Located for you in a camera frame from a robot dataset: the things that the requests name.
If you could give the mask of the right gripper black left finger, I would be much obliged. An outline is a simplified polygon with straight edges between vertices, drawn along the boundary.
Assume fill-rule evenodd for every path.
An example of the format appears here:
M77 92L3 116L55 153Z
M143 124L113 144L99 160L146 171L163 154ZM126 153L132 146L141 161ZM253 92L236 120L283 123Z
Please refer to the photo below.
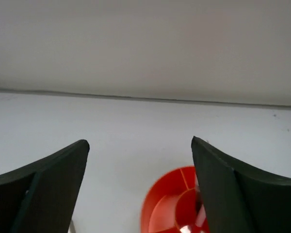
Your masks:
M84 177L82 139L0 175L0 233L66 233Z

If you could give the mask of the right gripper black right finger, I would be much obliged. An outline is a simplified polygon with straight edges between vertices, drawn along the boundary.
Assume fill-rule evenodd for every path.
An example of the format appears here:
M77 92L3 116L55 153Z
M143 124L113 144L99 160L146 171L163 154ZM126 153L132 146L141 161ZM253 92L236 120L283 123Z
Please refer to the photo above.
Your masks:
M291 178L193 137L194 167L211 233L291 233Z

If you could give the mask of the black gel pen clear cap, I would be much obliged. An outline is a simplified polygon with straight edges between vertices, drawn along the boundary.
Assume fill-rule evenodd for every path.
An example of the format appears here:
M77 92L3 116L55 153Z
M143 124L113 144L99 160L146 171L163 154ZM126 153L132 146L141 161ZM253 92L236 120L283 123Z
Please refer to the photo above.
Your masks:
M196 212L198 213L202 205L202 200L200 196L200 188L199 188L197 176L195 176L194 178L194 189L195 189L195 209L196 209Z

